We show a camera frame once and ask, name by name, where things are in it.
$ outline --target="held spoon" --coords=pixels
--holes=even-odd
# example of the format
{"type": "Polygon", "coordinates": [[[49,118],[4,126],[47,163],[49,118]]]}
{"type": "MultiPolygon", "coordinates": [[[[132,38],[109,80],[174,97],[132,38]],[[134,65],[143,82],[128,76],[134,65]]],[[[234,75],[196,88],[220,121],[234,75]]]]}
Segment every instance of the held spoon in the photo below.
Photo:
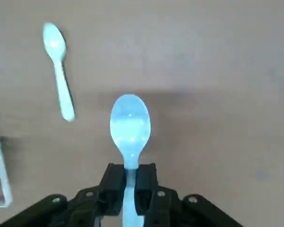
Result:
{"type": "Polygon", "coordinates": [[[75,111],[62,65],[62,61],[66,54],[66,45],[62,34],[54,24],[44,24],[43,42],[46,52],[53,61],[62,117],[65,120],[72,122],[75,120],[75,111]]]}
{"type": "Polygon", "coordinates": [[[124,159],[126,188],[123,200],[123,227],[142,227],[134,205],[139,155],[151,134],[151,120],[144,102],[136,95],[123,95],[115,102],[110,116],[110,134],[124,159]]]}

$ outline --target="spoon handle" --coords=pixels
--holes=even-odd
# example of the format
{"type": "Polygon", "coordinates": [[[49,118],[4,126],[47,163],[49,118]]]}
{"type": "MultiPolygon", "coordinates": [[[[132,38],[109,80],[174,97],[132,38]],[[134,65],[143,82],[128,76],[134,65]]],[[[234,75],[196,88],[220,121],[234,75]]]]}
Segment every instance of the spoon handle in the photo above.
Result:
{"type": "Polygon", "coordinates": [[[73,120],[75,120],[75,111],[72,104],[70,91],[68,89],[65,75],[63,72],[62,61],[55,61],[53,65],[56,74],[61,114],[65,120],[72,122],[73,120]]]}
{"type": "Polygon", "coordinates": [[[136,184],[136,169],[126,171],[126,188],[123,198],[123,227],[143,227],[144,216],[138,216],[134,205],[134,187],[136,184]]]}

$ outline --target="spoon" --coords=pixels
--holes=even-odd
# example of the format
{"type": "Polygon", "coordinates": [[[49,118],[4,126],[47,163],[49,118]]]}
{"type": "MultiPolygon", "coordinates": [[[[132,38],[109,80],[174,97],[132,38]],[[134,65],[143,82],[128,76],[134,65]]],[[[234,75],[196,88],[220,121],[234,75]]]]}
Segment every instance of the spoon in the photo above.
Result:
{"type": "Polygon", "coordinates": [[[62,117],[71,122],[75,120],[75,111],[63,72],[62,61],[66,54],[65,41],[54,24],[45,23],[43,27],[43,42],[46,52],[53,61],[62,117]]]}
{"type": "Polygon", "coordinates": [[[126,169],[123,199],[123,227],[142,227],[134,205],[136,170],[139,155],[151,134],[151,120],[144,102],[136,95],[123,95],[115,102],[110,116],[110,134],[121,152],[126,169]]]}

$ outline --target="screw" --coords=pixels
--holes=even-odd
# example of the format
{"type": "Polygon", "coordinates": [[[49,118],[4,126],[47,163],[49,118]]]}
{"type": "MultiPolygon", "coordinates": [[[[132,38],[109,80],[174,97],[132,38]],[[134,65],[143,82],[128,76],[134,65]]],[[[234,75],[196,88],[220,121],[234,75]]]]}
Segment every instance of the screw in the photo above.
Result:
{"type": "Polygon", "coordinates": [[[93,196],[94,195],[94,193],[93,192],[88,192],[88,193],[86,193],[86,196],[87,197],[89,197],[89,196],[93,196]]]}
{"type": "Polygon", "coordinates": [[[52,202],[60,202],[60,198],[59,197],[56,197],[56,198],[54,198],[53,200],[52,200],[52,202]]]}
{"type": "Polygon", "coordinates": [[[164,197],[165,192],[164,191],[158,191],[157,195],[160,196],[160,197],[164,197]]]}
{"type": "Polygon", "coordinates": [[[190,201],[191,203],[197,203],[198,199],[195,196],[191,196],[188,198],[188,201],[190,201]]]}

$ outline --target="table surface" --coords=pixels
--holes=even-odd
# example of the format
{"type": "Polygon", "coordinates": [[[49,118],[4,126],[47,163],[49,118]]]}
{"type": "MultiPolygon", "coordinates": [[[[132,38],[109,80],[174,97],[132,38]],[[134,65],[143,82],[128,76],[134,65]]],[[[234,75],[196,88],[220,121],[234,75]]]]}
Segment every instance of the table surface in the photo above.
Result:
{"type": "Polygon", "coordinates": [[[149,109],[140,162],[157,164],[160,184],[202,194],[244,226],[284,226],[284,0],[0,0],[0,136],[14,196],[0,222],[46,195],[71,198],[122,162],[109,117],[124,93],[149,109]],[[72,123],[45,22],[67,43],[72,123]]]}

